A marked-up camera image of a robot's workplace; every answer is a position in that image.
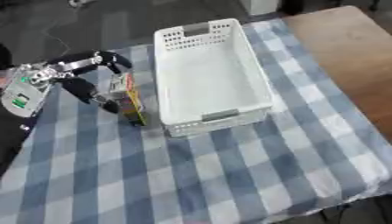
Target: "tablecloth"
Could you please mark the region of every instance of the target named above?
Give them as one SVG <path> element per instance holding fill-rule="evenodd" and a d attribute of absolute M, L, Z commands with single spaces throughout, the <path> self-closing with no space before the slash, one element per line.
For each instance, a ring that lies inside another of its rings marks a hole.
<path fill-rule="evenodd" d="M 285 23 L 243 28 L 273 88 L 264 122 L 170 138 L 158 119 L 153 46 L 119 50 L 134 64 L 149 125 L 54 91 L 1 181 L 0 223 L 270 222 L 390 181 L 391 146 Z M 88 78 L 104 88 L 109 76 Z"/>

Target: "checkered tablecloth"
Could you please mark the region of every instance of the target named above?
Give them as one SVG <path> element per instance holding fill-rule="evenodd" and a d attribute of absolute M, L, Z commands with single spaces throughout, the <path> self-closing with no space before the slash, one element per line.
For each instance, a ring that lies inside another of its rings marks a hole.
<path fill-rule="evenodd" d="M 392 179 L 391 146 L 284 22 L 244 29 L 273 87 L 265 122 L 169 138 L 153 46 L 123 49 L 150 124 L 54 91 L 3 177 L 0 223 L 269 222 L 374 195 Z M 109 75 L 88 78 L 102 88 Z"/>

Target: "table leg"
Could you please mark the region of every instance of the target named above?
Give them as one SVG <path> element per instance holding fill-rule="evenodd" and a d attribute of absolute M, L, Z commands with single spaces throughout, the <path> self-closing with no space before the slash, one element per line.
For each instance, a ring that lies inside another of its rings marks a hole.
<path fill-rule="evenodd" d="M 369 9 L 371 11 L 377 11 L 378 10 L 378 4 L 380 3 L 380 0 L 373 0 L 372 4 L 370 5 Z"/>
<path fill-rule="evenodd" d="M 329 0 L 331 3 L 332 3 L 332 5 L 333 6 L 335 6 L 335 7 L 339 7 L 339 6 L 341 6 L 341 4 L 342 4 L 342 2 L 343 2 L 343 0 Z"/>

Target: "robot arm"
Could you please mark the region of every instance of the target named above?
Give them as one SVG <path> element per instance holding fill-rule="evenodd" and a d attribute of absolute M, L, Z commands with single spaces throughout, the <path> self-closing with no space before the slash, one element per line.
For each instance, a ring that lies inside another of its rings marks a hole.
<path fill-rule="evenodd" d="M 89 103 L 94 100 L 107 111 L 117 113 L 118 108 L 113 101 L 99 94 L 93 84 L 77 77 L 99 66 L 120 74 L 117 65 L 131 68 L 127 59 L 113 52 L 83 52 L 44 63 L 21 65 L 7 71 L 12 78 L 2 92 L 1 103 L 15 116 L 32 117 L 40 111 L 54 85 L 61 83 L 65 90 L 81 101 Z"/>

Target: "black chair leg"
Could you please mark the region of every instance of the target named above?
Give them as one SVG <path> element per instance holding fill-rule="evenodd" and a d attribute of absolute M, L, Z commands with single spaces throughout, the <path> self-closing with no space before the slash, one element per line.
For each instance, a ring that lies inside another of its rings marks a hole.
<path fill-rule="evenodd" d="M 379 3 L 380 3 L 380 0 L 373 0 L 372 4 L 369 6 L 369 9 L 371 11 L 377 11 Z"/>

